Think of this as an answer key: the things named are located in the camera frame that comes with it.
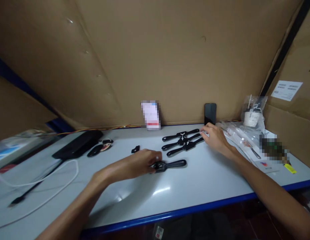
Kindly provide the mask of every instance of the smartphone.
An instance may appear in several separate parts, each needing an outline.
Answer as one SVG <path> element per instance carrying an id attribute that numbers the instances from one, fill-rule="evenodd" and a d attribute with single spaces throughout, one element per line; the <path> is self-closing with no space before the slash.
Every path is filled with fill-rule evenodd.
<path id="1" fill-rule="evenodd" d="M 216 123 L 216 103 L 206 103 L 204 106 L 204 124 L 212 123 L 215 125 Z"/>

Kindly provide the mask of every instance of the orange wire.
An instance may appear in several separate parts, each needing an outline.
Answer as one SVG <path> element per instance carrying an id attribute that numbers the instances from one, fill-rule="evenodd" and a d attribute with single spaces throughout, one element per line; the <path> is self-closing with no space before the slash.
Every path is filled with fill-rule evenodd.
<path id="1" fill-rule="evenodd" d="M 81 129 L 81 130 L 77 130 L 77 131 L 73 131 L 73 132 L 64 132 L 64 133 L 54 134 L 53 136 L 58 136 L 58 135 L 62 135 L 62 134 L 71 134 L 71 133 L 76 133 L 76 132 L 81 132 L 81 131 L 90 131 L 90 130 L 98 130 L 98 131 L 114 130 L 114 129 L 125 128 L 125 127 L 139 128 L 138 126 L 134 126 L 134 125 L 124 125 L 121 127 L 115 127 L 115 128 L 110 128 L 110 129 L 106 129 L 106 128 L 103 128 L 103 129 Z"/>

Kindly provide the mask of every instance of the cardboard box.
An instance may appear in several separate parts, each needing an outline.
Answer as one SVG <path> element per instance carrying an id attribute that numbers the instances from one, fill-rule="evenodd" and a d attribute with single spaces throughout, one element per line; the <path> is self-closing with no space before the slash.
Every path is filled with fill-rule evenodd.
<path id="1" fill-rule="evenodd" d="M 272 97 L 278 81 L 302 82 L 291 101 Z M 310 167 L 310 11 L 268 93 L 266 128 Z"/>
<path id="2" fill-rule="evenodd" d="M 77 129 L 238 119 L 300 2 L 0 1 L 0 58 Z"/>
<path id="3" fill-rule="evenodd" d="M 0 77 L 0 140 L 55 118 L 31 96 Z"/>

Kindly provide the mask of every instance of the blue frame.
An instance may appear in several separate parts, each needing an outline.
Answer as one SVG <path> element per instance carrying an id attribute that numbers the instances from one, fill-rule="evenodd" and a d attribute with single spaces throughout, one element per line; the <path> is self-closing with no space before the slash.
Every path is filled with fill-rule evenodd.
<path id="1" fill-rule="evenodd" d="M 286 191 L 292 191 L 292 190 L 296 190 L 300 188 L 307 188 L 307 187 L 310 187 L 310 180 L 283 186 L 283 188 Z M 94 237 L 97 235 L 101 235 L 103 233 L 109 233 L 109 232 L 122 230 L 122 229 L 130 228 L 130 227 L 134 227 L 134 226 L 154 223 L 160 220 L 164 220 L 166 218 L 181 217 L 181 216 L 191 214 L 191 213 L 207 211 L 210 209 L 219 208 L 219 207 L 229 205 L 229 204 L 234 204 L 237 202 L 247 201 L 247 200 L 254 199 L 254 198 L 257 198 L 256 193 L 249 193 L 249 194 L 227 198 L 227 199 L 223 199 L 223 200 L 219 200 L 215 202 L 182 208 L 182 209 L 178 209 L 178 210 L 171 211 L 171 212 L 160 213 L 157 215 L 132 219 L 132 220 L 114 223 L 110 225 L 105 225 L 101 227 L 84 229 L 81 233 L 81 237 L 83 238 Z"/>

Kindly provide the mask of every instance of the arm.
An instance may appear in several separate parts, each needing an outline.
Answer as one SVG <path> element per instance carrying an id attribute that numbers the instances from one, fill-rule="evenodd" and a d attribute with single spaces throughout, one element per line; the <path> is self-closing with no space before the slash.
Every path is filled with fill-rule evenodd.
<path id="1" fill-rule="evenodd" d="M 269 176 L 248 162 L 231 146 L 223 131 L 208 123 L 201 131 L 205 142 L 235 163 L 236 168 L 264 203 L 267 209 L 296 239 L 310 239 L 310 214 L 288 192 Z"/>
<path id="2" fill-rule="evenodd" d="M 150 165 L 161 160 L 161 152 L 143 149 L 99 170 L 78 197 L 36 240 L 78 239 L 91 210 L 108 185 L 146 173 L 154 173 L 155 169 Z"/>

